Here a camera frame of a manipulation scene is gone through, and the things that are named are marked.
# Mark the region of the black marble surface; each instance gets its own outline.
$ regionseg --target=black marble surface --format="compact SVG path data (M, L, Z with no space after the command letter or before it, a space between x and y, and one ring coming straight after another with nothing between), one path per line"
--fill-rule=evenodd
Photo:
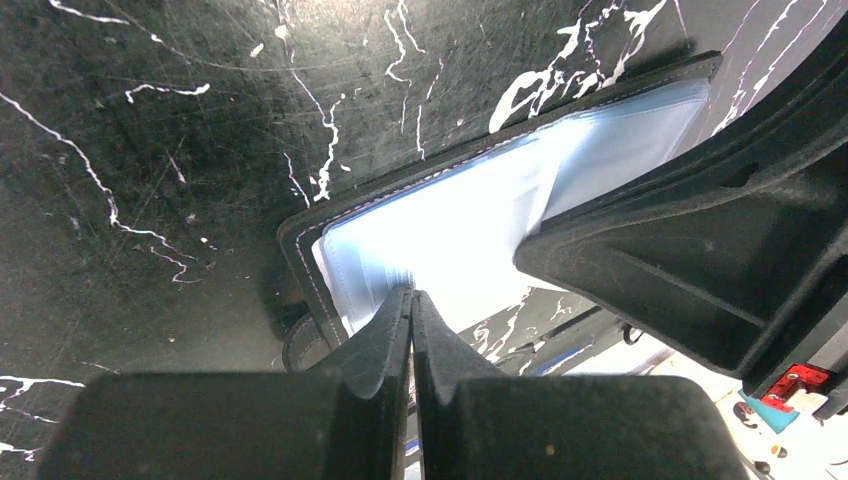
M0 478L32 471L97 375L280 368L278 337L299 301L274 241L288 216L627 75L721 50L690 148L762 99L845 9L0 3ZM573 312L558 310L577 306L563 299L530 291L507 331L564 321Z

